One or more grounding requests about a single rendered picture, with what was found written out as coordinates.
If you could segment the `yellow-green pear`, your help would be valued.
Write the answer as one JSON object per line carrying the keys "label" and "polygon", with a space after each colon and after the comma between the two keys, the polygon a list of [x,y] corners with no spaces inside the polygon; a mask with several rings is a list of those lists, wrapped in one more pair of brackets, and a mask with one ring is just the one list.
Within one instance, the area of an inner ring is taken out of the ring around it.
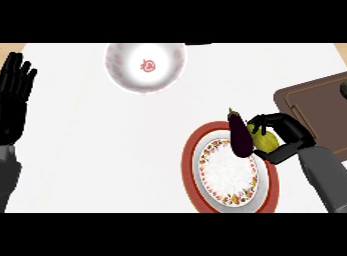
{"label": "yellow-green pear", "polygon": [[271,153],[275,151],[280,147],[280,142],[275,137],[275,135],[271,132],[266,132],[266,134],[262,134],[262,130],[258,130],[258,132],[253,132],[255,125],[247,125],[249,132],[252,134],[253,138],[253,144],[258,150]]}

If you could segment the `white bowl with red print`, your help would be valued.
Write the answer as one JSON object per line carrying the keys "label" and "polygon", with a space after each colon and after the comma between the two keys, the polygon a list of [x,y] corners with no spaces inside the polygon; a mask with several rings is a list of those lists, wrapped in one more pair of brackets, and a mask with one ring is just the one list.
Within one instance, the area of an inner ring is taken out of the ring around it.
{"label": "white bowl with red print", "polygon": [[110,43],[106,70],[116,85],[129,93],[151,95],[181,78],[188,62],[184,43]]}

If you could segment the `red-rimmed patterned plate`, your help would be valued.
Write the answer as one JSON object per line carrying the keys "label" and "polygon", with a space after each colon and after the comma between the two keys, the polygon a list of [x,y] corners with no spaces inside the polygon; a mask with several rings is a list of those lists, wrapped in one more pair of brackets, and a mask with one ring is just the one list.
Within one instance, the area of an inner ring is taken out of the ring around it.
{"label": "red-rimmed patterned plate", "polygon": [[240,158],[231,149],[230,124],[204,124],[182,153],[187,194],[202,213],[272,213],[278,205],[275,166],[258,156]]}

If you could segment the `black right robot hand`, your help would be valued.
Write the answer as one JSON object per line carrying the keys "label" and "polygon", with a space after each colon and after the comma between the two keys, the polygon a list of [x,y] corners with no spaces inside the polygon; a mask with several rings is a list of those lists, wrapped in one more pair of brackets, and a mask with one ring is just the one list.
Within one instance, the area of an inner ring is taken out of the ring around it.
{"label": "black right robot hand", "polygon": [[271,153],[262,150],[255,151],[255,154],[275,165],[296,155],[302,149],[317,145],[306,127],[289,114],[275,113],[258,115],[249,121],[249,124],[255,125],[253,133],[262,131],[262,134],[266,134],[266,128],[271,127],[286,142]]}

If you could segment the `brown cutting board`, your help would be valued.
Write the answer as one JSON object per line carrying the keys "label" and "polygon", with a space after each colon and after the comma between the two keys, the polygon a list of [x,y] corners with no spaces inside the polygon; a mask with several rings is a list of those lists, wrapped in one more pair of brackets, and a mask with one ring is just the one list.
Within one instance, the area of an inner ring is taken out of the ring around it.
{"label": "brown cutting board", "polygon": [[274,94],[283,113],[306,127],[317,145],[328,148],[340,161],[347,160],[347,99],[340,85],[347,72],[280,89]]}

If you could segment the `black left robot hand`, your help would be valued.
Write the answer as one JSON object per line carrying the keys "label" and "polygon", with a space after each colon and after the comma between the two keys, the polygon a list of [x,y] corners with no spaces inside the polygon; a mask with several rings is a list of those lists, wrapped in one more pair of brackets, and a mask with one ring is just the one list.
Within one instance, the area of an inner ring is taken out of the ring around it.
{"label": "black left robot hand", "polygon": [[23,54],[11,52],[0,70],[0,146],[14,145],[23,136],[36,75]]}

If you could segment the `dark purple eggplant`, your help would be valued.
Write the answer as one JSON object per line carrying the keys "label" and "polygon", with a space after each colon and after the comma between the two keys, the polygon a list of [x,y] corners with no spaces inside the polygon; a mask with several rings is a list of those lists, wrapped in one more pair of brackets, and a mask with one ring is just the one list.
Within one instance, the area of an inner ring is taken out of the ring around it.
{"label": "dark purple eggplant", "polygon": [[253,139],[241,115],[234,110],[230,110],[228,122],[233,152],[238,157],[247,158],[253,154]]}

